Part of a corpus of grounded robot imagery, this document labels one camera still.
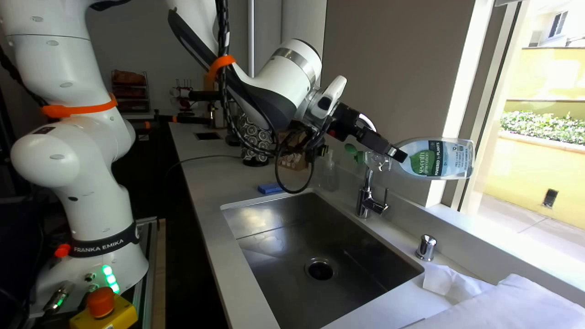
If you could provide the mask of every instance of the outdoor ground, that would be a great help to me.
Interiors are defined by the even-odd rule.
[[[546,244],[585,263],[585,231],[487,194],[476,217]]]

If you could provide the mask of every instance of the white countertop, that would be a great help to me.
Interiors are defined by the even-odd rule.
[[[170,123],[170,128],[180,160],[207,155],[240,154],[240,148],[228,146],[223,139],[198,140],[194,136],[195,132],[215,131],[202,125]],[[228,323],[235,329],[278,328],[270,306],[221,211],[222,206],[226,208],[282,197],[282,194],[264,196],[257,191],[259,184],[275,182],[274,166],[252,168],[242,165],[241,160],[214,157],[185,162],[182,167]],[[283,169],[281,173],[285,181],[304,178],[300,176],[302,174],[291,170]],[[319,194],[382,243],[403,252],[422,266],[426,265],[414,256],[418,238],[375,215],[365,221],[353,216],[355,200],[341,189],[330,193],[312,184],[311,191]],[[472,276],[439,253],[435,255],[433,263],[448,265],[462,274]],[[423,278],[424,273],[325,328],[398,329],[449,308],[452,304],[448,300],[422,288]]]

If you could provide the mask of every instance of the sink drain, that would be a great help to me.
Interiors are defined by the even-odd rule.
[[[325,258],[312,258],[305,264],[305,273],[319,281],[329,280],[335,274],[333,266]]]

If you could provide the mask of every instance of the stainless steel sink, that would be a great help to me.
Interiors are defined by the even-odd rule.
[[[314,193],[223,214],[283,329],[321,328],[422,273]]]

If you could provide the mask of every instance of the green shrub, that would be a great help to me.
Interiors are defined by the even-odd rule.
[[[500,122],[502,130],[511,133],[585,145],[585,120],[573,119],[569,114],[558,118],[552,114],[504,112]]]

